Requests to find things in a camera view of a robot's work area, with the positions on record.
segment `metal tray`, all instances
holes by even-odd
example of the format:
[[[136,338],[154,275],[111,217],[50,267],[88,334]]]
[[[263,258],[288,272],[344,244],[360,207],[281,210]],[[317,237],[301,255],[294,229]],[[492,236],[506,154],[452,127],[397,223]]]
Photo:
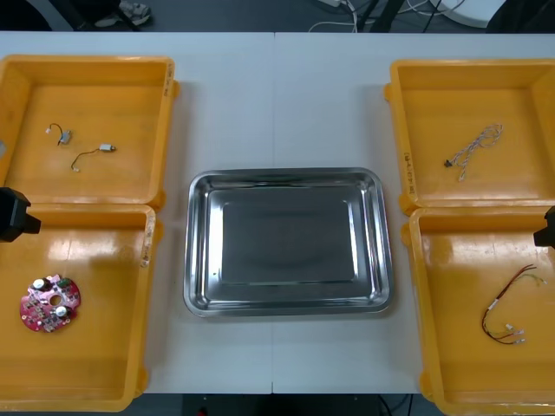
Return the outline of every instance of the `metal tray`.
[[[371,171],[216,171],[191,183],[184,297],[195,315],[378,312],[392,293]]]

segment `label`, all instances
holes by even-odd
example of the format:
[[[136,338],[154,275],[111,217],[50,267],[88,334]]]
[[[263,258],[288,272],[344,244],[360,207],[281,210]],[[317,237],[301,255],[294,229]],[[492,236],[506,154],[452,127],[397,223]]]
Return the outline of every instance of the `label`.
[[[172,79],[173,79],[173,64],[170,63],[167,66],[167,73],[166,73],[166,84],[164,85],[164,96],[167,97],[170,91],[170,87],[172,86]]]
[[[409,152],[405,152],[405,172],[407,174],[408,193],[416,194],[415,189],[415,171],[413,168],[413,160]]]
[[[142,245],[140,253],[140,266],[145,268],[150,264],[150,254],[153,244],[154,227],[156,226],[156,219],[149,217],[147,220],[147,227],[145,229],[145,242]]]

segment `circuit board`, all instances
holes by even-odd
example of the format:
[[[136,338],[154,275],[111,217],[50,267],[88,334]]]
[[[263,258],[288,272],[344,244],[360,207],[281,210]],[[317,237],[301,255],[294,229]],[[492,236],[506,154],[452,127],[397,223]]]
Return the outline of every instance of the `circuit board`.
[[[81,305],[77,285],[60,275],[35,280],[22,297],[19,315],[33,331],[54,332],[71,323]]]

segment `table surface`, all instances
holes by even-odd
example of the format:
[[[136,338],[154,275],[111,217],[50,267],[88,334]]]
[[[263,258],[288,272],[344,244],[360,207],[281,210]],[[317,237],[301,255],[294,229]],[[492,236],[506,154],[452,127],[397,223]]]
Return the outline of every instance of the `table surface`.
[[[152,393],[412,393],[421,351],[382,89],[400,58],[554,57],[554,35],[8,33],[7,54],[167,55],[182,94],[148,324]],[[361,166],[383,182],[395,299],[379,315],[201,319],[182,298],[188,186],[210,169]]]

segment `electronic component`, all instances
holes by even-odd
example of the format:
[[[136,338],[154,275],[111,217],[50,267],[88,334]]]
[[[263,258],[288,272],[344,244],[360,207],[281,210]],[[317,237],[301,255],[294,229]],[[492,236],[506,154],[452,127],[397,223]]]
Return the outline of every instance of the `electronic component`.
[[[533,264],[528,264],[527,266],[525,266],[522,269],[520,269],[519,271],[517,271],[515,273],[515,275],[513,276],[513,278],[509,281],[509,283],[506,284],[505,288],[503,288],[503,290],[501,290],[501,292],[495,297],[492,304],[489,305],[489,307],[486,309],[486,312],[484,312],[484,315],[482,316],[482,330],[484,331],[484,333],[487,336],[489,336],[491,339],[498,342],[499,344],[514,345],[514,344],[520,344],[520,343],[526,341],[526,339],[524,339],[524,338],[519,338],[519,339],[516,339],[516,340],[513,338],[514,336],[523,335],[524,334],[524,329],[515,331],[514,326],[507,323],[505,325],[505,328],[506,328],[505,331],[492,332],[492,331],[489,330],[489,328],[486,325],[486,319],[487,319],[487,316],[490,313],[490,311],[493,308],[495,308],[495,305],[497,305],[497,302],[499,302],[500,299],[505,295],[505,293],[509,290],[511,285],[513,285],[520,278],[528,276],[528,277],[532,277],[533,279],[535,279],[538,282],[542,282],[543,284],[547,284],[547,282],[544,279],[542,279],[541,277],[538,277],[538,276],[533,275],[533,274],[527,274],[526,273],[527,271],[534,270],[534,269],[537,269],[537,267],[534,266]]]
[[[77,160],[84,154],[92,154],[92,153],[96,153],[96,152],[103,152],[103,153],[112,153],[116,151],[116,147],[113,145],[110,145],[109,143],[102,143],[97,149],[92,150],[90,152],[83,152],[83,153],[79,153],[74,161],[71,163],[71,170],[73,172],[80,172],[79,168],[75,167],[75,162],[77,162]]]
[[[21,299],[19,314],[25,326],[33,331],[53,332],[76,317],[81,305],[77,285],[60,275],[36,279]]]
[[[58,139],[58,146],[60,146],[61,144],[62,145],[67,145],[69,143],[69,141],[71,140],[71,130],[63,130],[62,127],[59,124],[52,123],[46,129],[47,134],[52,131],[52,126],[56,126],[60,129],[60,139]]]
[[[465,176],[467,174],[467,165],[468,161],[470,160],[470,156],[474,150],[478,147],[488,148],[493,146],[497,143],[497,140],[500,139],[501,134],[503,133],[503,125],[502,124],[492,124],[491,126],[487,126],[480,136],[478,136],[472,143],[466,146],[464,149],[459,150],[452,159],[447,159],[443,165],[445,167],[451,166],[458,166],[462,168],[459,176],[459,182],[465,180]]]

